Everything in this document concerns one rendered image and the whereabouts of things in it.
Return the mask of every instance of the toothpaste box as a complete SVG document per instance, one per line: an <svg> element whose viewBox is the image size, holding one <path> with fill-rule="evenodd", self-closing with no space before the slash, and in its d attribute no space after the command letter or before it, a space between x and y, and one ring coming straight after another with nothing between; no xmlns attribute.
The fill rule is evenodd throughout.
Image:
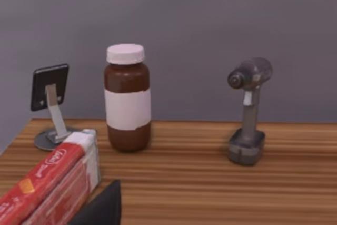
<svg viewBox="0 0 337 225"><path fill-rule="evenodd" d="M66 225L100 180L95 130L74 132L0 199L0 225Z"/></svg>

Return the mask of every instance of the striped wooden tabletop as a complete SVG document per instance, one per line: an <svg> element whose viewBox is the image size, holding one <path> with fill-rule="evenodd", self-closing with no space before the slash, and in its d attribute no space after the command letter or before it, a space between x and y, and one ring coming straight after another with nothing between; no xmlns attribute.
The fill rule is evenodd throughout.
<svg viewBox="0 0 337 225"><path fill-rule="evenodd" d="M120 179L123 225L336 225L337 124L260 124L267 135L254 167L229 162L223 149L237 123L154 122L152 147L113 151L104 121L68 120L98 131L103 182ZM0 195L46 153L34 136L50 120L32 120L0 156Z"/></svg>

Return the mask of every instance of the bottle label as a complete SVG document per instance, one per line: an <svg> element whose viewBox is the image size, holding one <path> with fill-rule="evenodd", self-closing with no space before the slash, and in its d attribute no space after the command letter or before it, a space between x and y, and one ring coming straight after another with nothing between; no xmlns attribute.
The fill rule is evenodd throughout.
<svg viewBox="0 0 337 225"><path fill-rule="evenodd" d="M136 130L151 121L151 93L114 93L105 90L106 121L118 130Z"/></svg>

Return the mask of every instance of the brown bottle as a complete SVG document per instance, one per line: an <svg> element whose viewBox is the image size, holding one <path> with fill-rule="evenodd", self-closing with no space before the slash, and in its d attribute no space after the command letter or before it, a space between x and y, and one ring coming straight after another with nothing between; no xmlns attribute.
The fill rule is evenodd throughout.
<svg viewBox="0 0 337 225"><path fill-rule="evenodd" d="M123 152L143 150L151 139L150 73L144 59L140 45L120 44L107 49L104 87L108 138L112 147Z"/></svg>

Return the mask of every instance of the drill base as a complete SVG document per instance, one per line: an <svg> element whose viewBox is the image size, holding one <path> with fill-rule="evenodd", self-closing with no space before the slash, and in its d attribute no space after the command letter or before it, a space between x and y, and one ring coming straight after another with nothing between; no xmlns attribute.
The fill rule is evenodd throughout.
<svg viewBox="0 0 337 225"><path fill-rule="evenodd" d="M252 140L245 140L238 129L229 141L228 158L240 165L255 165L263 153L265 134L256 131Z"/></svg>

